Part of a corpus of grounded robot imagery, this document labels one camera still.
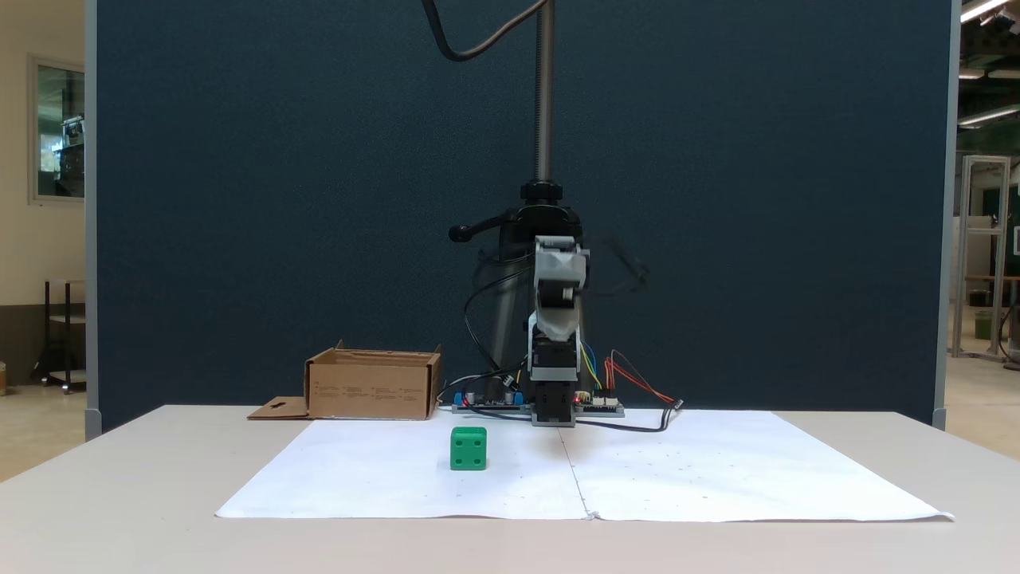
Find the cardboard box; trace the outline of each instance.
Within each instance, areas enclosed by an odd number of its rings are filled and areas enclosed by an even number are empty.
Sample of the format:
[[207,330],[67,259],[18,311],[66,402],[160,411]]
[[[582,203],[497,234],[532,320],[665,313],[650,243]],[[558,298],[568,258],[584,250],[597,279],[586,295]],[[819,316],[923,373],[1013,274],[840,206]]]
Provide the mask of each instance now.
[[248,416],[267,419],[423,421],[436,410],[442,350],[355,351],[344,342],[305,362],[305,396],[277,397]]

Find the black cable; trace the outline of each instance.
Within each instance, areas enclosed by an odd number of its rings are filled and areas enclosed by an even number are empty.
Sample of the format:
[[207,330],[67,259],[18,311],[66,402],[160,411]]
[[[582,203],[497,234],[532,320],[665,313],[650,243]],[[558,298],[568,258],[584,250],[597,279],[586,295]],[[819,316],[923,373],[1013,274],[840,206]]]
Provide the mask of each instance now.
[[[481,373],[479,375],[474,375],[473,378],[467,379],[466,381],[464,381],[464,384],[470,383],[471,381],[477,381],[478,379],[488,379],[490,377],[497,377],[497,376],[501,376],[501,375],[509,375],[510,373],[513,373],[514,371],[516,371],[516,370],[521,369],[522,367],[524,367],[524,362],[526,360],[527,360],[527,358],[525,357],[524,359],[521,359],[517,363],[515,363],[515,364],[513,364],[510,367],[507,367],[505,369],[500,369],[499,371],[490,371],[488,373]],[[450,384],[444,385],[443,388],[440,389],[440,393],[436,396],[436,399],[437,400],[443,399],[443,395],[446,394],[446,392],[452,389],[453,385],[457,381],[460,381],[460,380],[461,379],[454,379],[454,381],[451,382]]]
[[475,333],[474,333],[474,329],[471,328],[471,320],[467,316],[468,309],[471,307],[471,302],[473,302],[474,299],[477,298],[478,296],[480,296],[481,294],[484,294],[489,290],[492,290],[493,286],[497,286],[497,285],[499,285],[499,284],[501,284],[503,282],[506,282],[507,280],[510,280],[511,278],[515,278],[517,276],[520,276],[521,273],[527,271],[530,268],[531,268],[531,265],[527,265],[526,267],[524,267],[524,268],[522,268],[522,269],[520,269],[520,270],[518,270],[516,272],[511,272],[510,274],[503,275],[503,276],[497,278],[496,280],[493,280],[493,281],[484,284],[483,286],[481,286],[480,290],[477,290],[477,291],[474,292],[474,294],[471,294],[471,297],[468,298],[467,302],[464,303],[464,325],[467,326],[467,333],[469,335],[471,335],[471,341],[474,342],[474,347],[478,348],[478,353],[481,354],[482,359],[484,359],[486,362],[489,363],[489,366],[493,370],[499,370],[500,369],[500,365],[498,363],[496,363],[496,360],[493,359],[492,355],[489,355],[489,351],[487,351],[486,347],[481,345],[481,342],[478,341],[478,336],[475,335]]
[[593,427],[602,427],[605,429],[613,430],[625,430],[630,432],[662,432],[669,428],[669,422],[671,420],[670,415],[674,412],[678,413],[680,411],[680,405],[683,405],[682,401],[677,401],[662,410],[662,419],[659,421],[658,428],[648,428],[648,427],[631,427],[628,425],[616,425],[613,423],[603,423],[601,421],[576,421],[578,425],[589,425]]
[[450,47],[447,42],[446,33],[443,32],[443,22],[440,20],[440,12],[436,8],[435,0],[421,0],[421,6],[425,9],[425,17],[428,18],[428,27],[432,30],[432,37],[436,38],[436,45],[439,46],[440,52],[451,61],[467,61],[476,56],[480,56],[489,48],[493,47],[500,38],[506,36],[508,32],[517,28],[517,24],[526,20],[531,14],[539,11],[546,4],[546,0],[539,0],[530,8],[524,10],[523,12],[514,16],[513,19],[503,24],[496,31],[496,34],[492,35],[489,40],[486,40],[481,44],[467,50],[465,52],[457,52]]
[[514,263],[526,261],[533,256],[534,252],[528,251],[518,257],[513,257],[510,259],[501,259],[490,255],[482,249],[478,249],[478,260],[477,263],[474,265],[474,272],[471,273],[471,285],[474,286],[475,290],[478,289],[479,286],[478,277],[481,276],[481,271],[483,271],[487,266],[506,267]]
[[[520,362],[517,363],[517,365],[514,365],[513,367],[508,367],[507,369],[512,369],[512,370],[516,371],[517,369],[520,369],[520,368],[522,368],[524,366],[524,362],[525,361],[527,361],[526,357],[524,359],[520,360]],[[477,381],[478,379],[468,379],[468,380],[464,381],[464,383],[460,386],[460,397],[463,400],[461,407],[463,407],[464,409],[467,409],[471,413],[475,413],[477,415],[482,415],[484,417],[492,417],[494,419],[502,419],[504,421],[523,421],[523,422],[528,422],[528,423],[531,422],[530,418],[522,419],[520,417],[508,417],[506,415],[500,415],[499,413],[489,413],[487,411],[481,411],[480,409],[475,409],[473,405],[471,405],[470,403],[467,402],[467,385],[469,383],[473,383],[474,381]]]
[[593,298],[612,298],[615,296],[621,296],[623,294],[633,294],[648,286],[648,274],[650,271],[648,265],[645,264],[645,262],[642,261],[640,258],[638,258],[635,255],[633,255],[619,239],[615,237],[598,238],[598,239],[584,238],[584,242],[605,244],[607,247],[609,247],[609,250],[612,251],[614,255],[616,255],[616,258],[619,259],[621,263],[623,263],[623,266],[626,267],[626,269],[630,272],[630,274],[633,275],[632,280],[623,280],[622,282],[614,286],[614,289],[609,290],[608,292],[599,292],[591,289],[585,290],[584,291],[585,296],[590,296]]

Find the yellow wire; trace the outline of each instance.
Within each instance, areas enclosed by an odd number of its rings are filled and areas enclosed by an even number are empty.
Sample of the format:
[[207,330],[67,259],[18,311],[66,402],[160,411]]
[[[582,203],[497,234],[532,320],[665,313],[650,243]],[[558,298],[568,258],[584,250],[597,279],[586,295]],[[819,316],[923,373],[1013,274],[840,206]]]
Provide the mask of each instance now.
[[599,377],[595,376],[595,371],[592,370],[592,361],[588,358],[588,350],[584,349],[584,346],[580,347],[580,353],[584,356],[584,367],[588,367],[588,372],[591,373],[592,378],[595,379],[595,388],[601,389],[602,381],[599,380]]

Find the window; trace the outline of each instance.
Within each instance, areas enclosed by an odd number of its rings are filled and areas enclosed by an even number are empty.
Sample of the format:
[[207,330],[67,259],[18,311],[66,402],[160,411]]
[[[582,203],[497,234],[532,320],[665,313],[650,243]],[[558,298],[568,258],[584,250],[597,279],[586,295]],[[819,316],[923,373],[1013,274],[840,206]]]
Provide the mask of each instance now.
[[85,198],[85,69],[29,56],[29,202]]

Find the green block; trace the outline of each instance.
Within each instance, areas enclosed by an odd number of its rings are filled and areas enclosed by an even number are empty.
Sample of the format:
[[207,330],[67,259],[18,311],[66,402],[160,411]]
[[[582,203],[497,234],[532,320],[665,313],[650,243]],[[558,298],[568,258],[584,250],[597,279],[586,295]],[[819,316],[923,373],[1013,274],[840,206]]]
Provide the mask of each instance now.
[[486,428],[454,427],[450,433],[450,470],[486,470]]

